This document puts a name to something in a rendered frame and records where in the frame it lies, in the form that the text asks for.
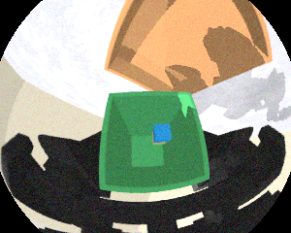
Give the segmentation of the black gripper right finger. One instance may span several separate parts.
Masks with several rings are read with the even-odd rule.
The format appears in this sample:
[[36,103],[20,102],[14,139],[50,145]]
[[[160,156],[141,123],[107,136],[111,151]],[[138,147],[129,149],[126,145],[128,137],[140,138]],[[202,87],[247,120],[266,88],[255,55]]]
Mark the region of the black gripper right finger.
[[[253,125],[243,129],[235,129],[235,131],[224,132],[222,135],[215,135],[215,133],[204,131],[205,145],[208,149],[208,161],[209,161],[209,174],[210,177],[214,175],[216,168],[220,166],[220,163],[223,162],[223,159],[226,158],[228,151],[231,150],[231,147],[234,147],[235,144],[239,144],[247,139],[251,139],[253,135]],[[208,180],[200,183],[194,183],[192,185],[193,191],[205,189],[207,186]]]

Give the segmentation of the small blue block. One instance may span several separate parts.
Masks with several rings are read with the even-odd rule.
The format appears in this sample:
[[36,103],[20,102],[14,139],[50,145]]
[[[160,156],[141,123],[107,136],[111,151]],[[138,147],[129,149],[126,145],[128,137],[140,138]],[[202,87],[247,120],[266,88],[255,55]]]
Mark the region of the small blue block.
[[170,132],[169,124],[154,124],[153,127],[154,143],[168,143],[172,140],[172,132]]

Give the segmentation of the green square cup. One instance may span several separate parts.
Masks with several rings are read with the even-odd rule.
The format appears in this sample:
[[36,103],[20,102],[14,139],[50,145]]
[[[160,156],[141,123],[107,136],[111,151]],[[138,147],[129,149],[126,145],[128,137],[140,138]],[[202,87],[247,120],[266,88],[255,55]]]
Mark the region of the green square cup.
[[[154,145],[154,124],[169,124],[172,140]],[[112,92],[100,137],[100,190],[157,193],[204,182],[205,144],[191,92]]]

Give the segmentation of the orange shallow tray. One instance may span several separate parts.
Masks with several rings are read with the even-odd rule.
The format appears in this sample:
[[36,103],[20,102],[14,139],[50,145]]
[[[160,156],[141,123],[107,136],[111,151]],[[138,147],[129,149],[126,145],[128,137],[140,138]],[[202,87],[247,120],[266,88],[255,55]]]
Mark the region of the orange shallow tray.
[[197,93],[273,62],[249,0],[125,0],[104,70],[148,92]]

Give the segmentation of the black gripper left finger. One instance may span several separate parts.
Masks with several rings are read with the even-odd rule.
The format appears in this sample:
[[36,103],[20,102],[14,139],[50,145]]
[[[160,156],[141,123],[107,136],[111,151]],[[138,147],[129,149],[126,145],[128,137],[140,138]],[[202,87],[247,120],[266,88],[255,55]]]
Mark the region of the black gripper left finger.
[[99,187],[99,148],[102,131],[80,141],[49,135],[37,137],[45,154],[60,160],[61,163],[71,163],[71,166],[75,166],[90,185],[99,191],[100,197],[111,198],[110,190],[100,190]]

